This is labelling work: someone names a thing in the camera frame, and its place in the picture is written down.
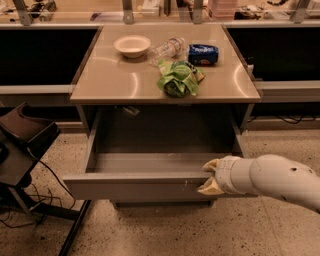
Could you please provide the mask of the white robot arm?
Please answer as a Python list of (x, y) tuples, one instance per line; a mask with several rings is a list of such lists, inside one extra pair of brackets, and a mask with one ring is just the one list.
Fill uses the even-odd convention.
[(278, 155), (226, 156), (207, 162), (211, 176), (197, 191), (203, 195), (266, 196), (320, 212), (320, 177), (302, 163)]

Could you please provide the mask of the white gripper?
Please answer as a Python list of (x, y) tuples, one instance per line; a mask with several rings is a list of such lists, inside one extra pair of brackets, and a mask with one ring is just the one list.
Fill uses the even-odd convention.
[(203, 195), (255, 194), (251, 181), (250, 169), (253, 159), (226, 156), (222, 159), (212, 159), (205, 163), (202, 169), (214, 172), (215, 178), (210, 177), (197, 191)]

